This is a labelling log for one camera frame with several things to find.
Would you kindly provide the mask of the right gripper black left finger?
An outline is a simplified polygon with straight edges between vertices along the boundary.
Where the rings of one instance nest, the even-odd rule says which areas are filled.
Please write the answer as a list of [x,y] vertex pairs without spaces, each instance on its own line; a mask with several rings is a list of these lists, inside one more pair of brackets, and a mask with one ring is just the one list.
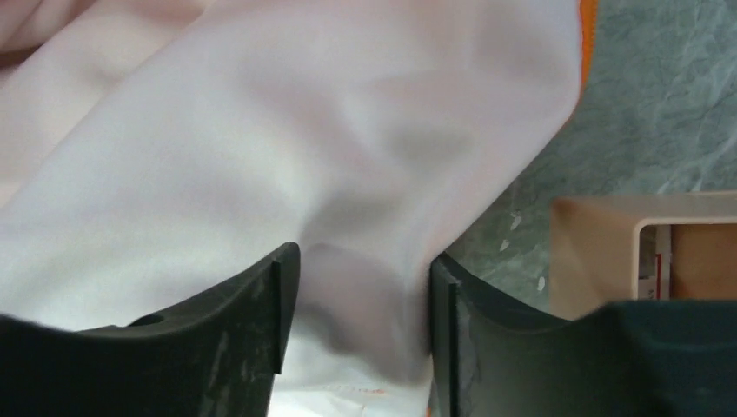
[[1,320],[4,416],[264,416],[295,312],[292,243],[126,327]]

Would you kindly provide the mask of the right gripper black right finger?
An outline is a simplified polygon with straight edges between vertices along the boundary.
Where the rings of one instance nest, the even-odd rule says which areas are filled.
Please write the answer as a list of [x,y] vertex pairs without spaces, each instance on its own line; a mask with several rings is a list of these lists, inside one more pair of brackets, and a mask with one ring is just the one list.
[[567,321],[448,255],[429,273],[442,416],[733,416],[732,301],[617,301]]

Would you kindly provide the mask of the orange jacket with pink lining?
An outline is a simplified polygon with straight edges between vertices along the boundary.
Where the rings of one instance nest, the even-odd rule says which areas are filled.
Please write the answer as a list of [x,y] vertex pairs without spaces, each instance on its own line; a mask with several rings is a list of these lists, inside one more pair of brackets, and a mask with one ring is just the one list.
[[1,309],[122,325],[302,249],[273,416],[422,416],[430,262],[568,121],[591,1],[4,1]]

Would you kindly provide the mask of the peach plastic file organizer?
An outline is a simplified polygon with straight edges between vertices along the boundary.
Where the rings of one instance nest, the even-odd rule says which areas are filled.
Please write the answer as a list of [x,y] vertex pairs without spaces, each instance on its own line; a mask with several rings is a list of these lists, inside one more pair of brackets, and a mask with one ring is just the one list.
[[562,197],[550,213],[549,306],[573,320],[619,300],[736,297],[736,194]]

